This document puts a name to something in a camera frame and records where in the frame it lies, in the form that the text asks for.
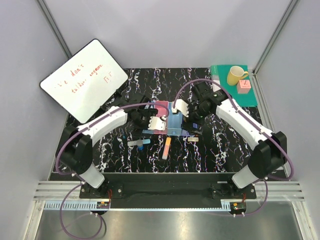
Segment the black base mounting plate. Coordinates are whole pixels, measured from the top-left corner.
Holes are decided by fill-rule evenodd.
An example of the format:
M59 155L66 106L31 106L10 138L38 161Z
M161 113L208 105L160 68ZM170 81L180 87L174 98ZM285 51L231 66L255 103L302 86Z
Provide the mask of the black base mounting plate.
M196 195L218 200L257 197L252 184L238 189L232 183L232 176L232 173L105 173L106 183L98 189L85 184L79 197L124 199L134 195Z

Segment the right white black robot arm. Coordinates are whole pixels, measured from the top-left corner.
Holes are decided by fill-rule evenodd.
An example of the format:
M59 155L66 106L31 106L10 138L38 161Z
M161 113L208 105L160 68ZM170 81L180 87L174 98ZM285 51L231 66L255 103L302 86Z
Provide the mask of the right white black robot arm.
M248 185L268 177L287 163L287 137L259 124L223 89L213 91L204 81L191 89L195 100L188 104L188 119L194 123L214 114L227 122L252 150L247 165L231 178L228 195L239 198Z

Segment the orange pink highlighter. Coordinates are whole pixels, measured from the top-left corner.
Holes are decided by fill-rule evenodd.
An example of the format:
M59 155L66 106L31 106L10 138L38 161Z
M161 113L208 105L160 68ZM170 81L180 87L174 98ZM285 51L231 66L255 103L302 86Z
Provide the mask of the orange pink highlighter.
M163 149L163 153L162 153L162 159L163 160L167 160L168 159L168 155L169 155L169 150L170 150L170 145L171 145L171 137L167 137L164 143L164 149Z

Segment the green book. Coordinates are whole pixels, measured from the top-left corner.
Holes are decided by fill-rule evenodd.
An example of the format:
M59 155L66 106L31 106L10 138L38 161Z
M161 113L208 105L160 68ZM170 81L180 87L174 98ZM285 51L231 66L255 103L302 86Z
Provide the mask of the green book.
M258 103L253 88L248 93L238 93L237 86L230 86L227 83L227 75L230 68L233 65L222 64L222 65L211 65L210 73L211 79L217 81L217 83L225 88L228 93L236 100L241 107L257 107Z

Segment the purple bin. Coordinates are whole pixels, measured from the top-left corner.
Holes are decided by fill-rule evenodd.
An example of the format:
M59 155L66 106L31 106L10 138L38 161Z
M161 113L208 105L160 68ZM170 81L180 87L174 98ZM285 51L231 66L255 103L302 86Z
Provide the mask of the purple bin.
M181 129L181 134L183 136L194 136L202 133L202 127L199 124L188 120L185 116L182 118Z

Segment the small white eraser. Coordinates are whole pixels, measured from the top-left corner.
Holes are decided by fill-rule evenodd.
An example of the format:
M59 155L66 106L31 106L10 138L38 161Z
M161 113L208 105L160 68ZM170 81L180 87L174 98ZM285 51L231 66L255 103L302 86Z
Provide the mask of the small white eraser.
M188 138L187 138L187 141L188 141L188 142L198 142L198 141L199 141L199 138L198 138L198 137L188 137Z

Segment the white dry-erase board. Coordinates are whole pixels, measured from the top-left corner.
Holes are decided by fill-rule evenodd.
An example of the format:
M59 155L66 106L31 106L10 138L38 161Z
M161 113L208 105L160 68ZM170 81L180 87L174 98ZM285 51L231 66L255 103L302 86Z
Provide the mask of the white dry-erase board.
M81 124L128 80L98 39L93 39L39 86Z

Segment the yellow mug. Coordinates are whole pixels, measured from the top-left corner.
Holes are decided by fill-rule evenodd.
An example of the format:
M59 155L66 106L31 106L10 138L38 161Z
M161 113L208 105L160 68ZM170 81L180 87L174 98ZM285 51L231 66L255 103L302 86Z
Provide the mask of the yellow mug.
M244 80L249 75L242 67L234 65L229 69L226 82L230 86L235 86L240 80Z

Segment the pink bin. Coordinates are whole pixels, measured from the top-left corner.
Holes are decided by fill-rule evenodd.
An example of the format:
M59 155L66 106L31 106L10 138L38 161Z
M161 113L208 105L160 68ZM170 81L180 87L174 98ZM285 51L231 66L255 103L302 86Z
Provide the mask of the pink bin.
M168 116L167 108L168 108L168 101L155 101L156 105L153 106L154 109L157 109L156 117ZM166 135L167 134L167 127L164 131L153 130L153 134L155 135Z

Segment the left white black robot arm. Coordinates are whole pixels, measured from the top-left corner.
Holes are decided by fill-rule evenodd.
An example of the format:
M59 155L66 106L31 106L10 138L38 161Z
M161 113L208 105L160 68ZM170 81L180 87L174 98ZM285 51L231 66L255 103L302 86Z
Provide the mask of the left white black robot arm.
M93 147L105 135L127 122L146 130L157 113L155 107L146 108L139 104L112 106L88 123L65 127L55 153L56 172L60 175L75 174L90 186L95 197L103 198L108 193L109 180L93 164ZM59 169L61 164L69 169L68 173Z

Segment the grey marker with blue cap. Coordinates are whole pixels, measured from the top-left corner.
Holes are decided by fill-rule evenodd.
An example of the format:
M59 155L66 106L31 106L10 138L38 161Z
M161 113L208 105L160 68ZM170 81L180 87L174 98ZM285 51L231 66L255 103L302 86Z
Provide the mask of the grey marker with blue cap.
M139 139L139 140L128 141L127 146L128 147L142 146L142 145L148 145L150 143L151 143L150 139Z

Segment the light blue bin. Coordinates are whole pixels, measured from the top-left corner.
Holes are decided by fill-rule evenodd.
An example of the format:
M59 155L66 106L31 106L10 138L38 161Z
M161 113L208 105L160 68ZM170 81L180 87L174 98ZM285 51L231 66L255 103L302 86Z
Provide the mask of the light blue bin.
M142 131L142 133L143 133L143 134L153 135L153 134L154 134L154 131L153 131L153 130L145 130L145 129L144 129L144 130Z

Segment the black marble pattern mat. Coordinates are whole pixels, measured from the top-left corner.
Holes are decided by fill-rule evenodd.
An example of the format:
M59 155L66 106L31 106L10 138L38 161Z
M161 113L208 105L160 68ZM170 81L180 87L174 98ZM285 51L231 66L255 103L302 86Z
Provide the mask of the black marble pattern mat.
M125 99L136 93L152 100L191 100L191 80L209 79L209 68L127 68ZM102 173L204 173L238 172L251 155L251 148L229 124L212 115L205 120L198 142L173 136L167 160L162 159L165 135L143 135L132 123L108 133L93 147L93 164ZM150 139L143 150L129 141Z

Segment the pink cube box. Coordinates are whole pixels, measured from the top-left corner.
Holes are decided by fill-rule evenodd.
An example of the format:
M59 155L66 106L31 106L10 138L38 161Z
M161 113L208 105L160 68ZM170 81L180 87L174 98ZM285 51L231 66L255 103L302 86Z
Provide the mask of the pink cube box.
M238 94L248 94L252 88L251 82L248 79L241 79L237 83L236 88Z

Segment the sky blue bin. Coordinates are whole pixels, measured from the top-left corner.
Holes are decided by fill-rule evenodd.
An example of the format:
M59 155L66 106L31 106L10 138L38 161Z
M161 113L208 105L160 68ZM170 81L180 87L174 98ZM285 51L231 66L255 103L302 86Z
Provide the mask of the sky blue bin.
M173 102L168 103L169 116L167 118L167 135L168 136L180 136L182 134L183 115L181 112L172 112Z

